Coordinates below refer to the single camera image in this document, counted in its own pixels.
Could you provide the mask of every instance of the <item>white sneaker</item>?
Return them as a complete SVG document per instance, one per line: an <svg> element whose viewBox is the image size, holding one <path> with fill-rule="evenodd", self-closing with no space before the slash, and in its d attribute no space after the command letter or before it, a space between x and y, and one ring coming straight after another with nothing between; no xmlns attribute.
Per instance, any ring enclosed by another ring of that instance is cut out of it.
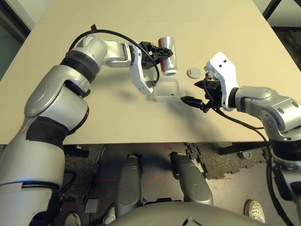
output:
<svg viewBox="0 0 301 226"><path fill-rule="evenodd" d="M80 226L80 218L76 213L69 213L64 226Z"/></svg>
<svg viewBox="0 0 301 226"><path fill-rule="evenodd" d="M109 209L107 211L107 214L103 218L103 223L105 225L108 225L109 223L113 222L114 220L116 220L116 217L115 217L115 207L114 207L114 204L112 204L109 207Z"/></svg>
<svg viewBox="0 0 301 226"><path fill-rule="evenodd" d="M265 223L262 206L255 200L248 200L245 205L245 215L260 222Z"/></svg>

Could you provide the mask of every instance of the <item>floor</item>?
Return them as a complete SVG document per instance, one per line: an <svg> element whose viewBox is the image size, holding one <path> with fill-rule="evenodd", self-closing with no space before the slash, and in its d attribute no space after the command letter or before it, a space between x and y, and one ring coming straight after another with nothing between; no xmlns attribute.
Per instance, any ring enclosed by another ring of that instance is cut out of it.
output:
<svg viewBox="0 0 301 226"><path fill-rule="evenodd" d="M169 154L172 151L185 152L184 144L116 144L106 145L99 160L98 173L94 178L94 185L89 198L99 200L98 211L94 214L84 213L84 205L67 203L63 212L75 211L79 213L82 225L101 223L102 216L114 202L114 194L118 182L120 169L127 155L138 153L142 155L143 176L142 191L144 201L155 201L157 198L170 197L182 200L183 195L179 182L173 178L170 170ZM209 180L208 184L213 193L214 205L243 214L245 201L254 199L261 203L266 223L272 226L285 225L277 215L266 186L265 163L258 163L249 169L241 169L239 173L227 174L219 180ZM295 205L279 198L289 218L297 225ZM65 214L60 216L63 222Z"/></svg>

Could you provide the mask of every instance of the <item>can lid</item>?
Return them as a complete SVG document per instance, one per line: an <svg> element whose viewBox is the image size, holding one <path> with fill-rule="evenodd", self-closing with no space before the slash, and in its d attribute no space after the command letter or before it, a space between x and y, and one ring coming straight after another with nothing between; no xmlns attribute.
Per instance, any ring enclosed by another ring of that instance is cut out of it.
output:
<svg viewBox="0 0 301 226"><path fill-rule="evenodd" d="M199 77L201 77L201 71L198 68L193 67L188 69L187 75L192 79L198 79Z"/></svg>

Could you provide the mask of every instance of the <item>gray carpet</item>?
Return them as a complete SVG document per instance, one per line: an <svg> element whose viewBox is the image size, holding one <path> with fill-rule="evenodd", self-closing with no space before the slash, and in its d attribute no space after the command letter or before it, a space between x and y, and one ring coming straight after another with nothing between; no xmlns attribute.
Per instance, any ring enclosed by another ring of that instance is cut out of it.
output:
<svg viewBox="0 0 301 226"><path fill-rule="evenodd" d="M237 173L241 168L250 168L256 163L266 162L261 149L251 150L252 157L250 159L241 159L237 153L218 154L219 148L229 145L231 143L186 144L186 153L189 157L192 159L196 158L201 163L208 179L220 179L225 177L224 174L226 173Z"/></svg>
<svg viewBox="0 0 301 226"><path fill-rule="evenodd" d="M65 168L76 171L74 183L66 191L65 196L78 204L84 204L89 195L92 178L98 168L98 159L104 151L104 145L80 145L82 149L89 151L87 158L66 156ZM71 174L64 175L64 184L71 179Z"/></svg>

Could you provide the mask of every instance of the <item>wall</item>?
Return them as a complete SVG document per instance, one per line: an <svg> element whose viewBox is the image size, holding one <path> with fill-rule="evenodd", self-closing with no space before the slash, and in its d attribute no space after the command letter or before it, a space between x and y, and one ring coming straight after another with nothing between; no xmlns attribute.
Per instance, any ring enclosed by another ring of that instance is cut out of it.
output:
<svg viewBox="0 0 301 226"><path fill-rule="evenodd" d="M19 15L23 22L32 29L43 15L51 0L5 0Z"/></svg>
<svg viewBox="0 0 301 226"><path fill-rule="evenodd" d="M270 0L253 0L261 13L264 12ZM294 0L282 0L268 19L271 26L301 27L301 7Z"/></svg>
<svg viewBox="0 0 301 226"><path fill-rule="evenodd" d="M30 29L38 22L51 0L6 0ZM261 13L270 0L253 0ZM282 0L268 19L271 26L301 27L301 8L294 0Z"/></svg>

